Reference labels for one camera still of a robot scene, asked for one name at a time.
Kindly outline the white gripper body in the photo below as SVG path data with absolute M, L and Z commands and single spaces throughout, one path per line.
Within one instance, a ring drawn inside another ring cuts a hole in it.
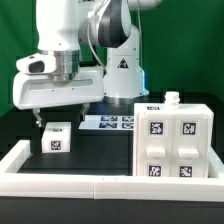
M 13 103 L 20 110 L 84 104 L 104 97 L 103 69 L 81 67 L 70 81 L 53 81 L 50 74 L 19 72 L 13 82 Z

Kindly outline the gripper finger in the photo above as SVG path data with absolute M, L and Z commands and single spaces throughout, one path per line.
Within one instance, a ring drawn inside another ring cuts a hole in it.
M 40 109 L 33 109 L 33 115 L 36 118 L 36 125 L 42 127 L 42 118 L 40 116 Z
M 81 111 L 80 111 L 82 121 L 85 120 L 85 116 L 87 115 L 89 109 L 90 109 L 90 104 L 89 103 L 85 103 L 85 104 L 82 105 L 82 108 L 81 108 Z

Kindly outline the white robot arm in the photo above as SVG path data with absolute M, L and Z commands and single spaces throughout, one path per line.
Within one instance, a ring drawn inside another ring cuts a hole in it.
M 42 108 L 144 96 L 141 28 L 132 11 L 162 0 L 36 0 L 38 52 L 16 62 L 13 103 Z

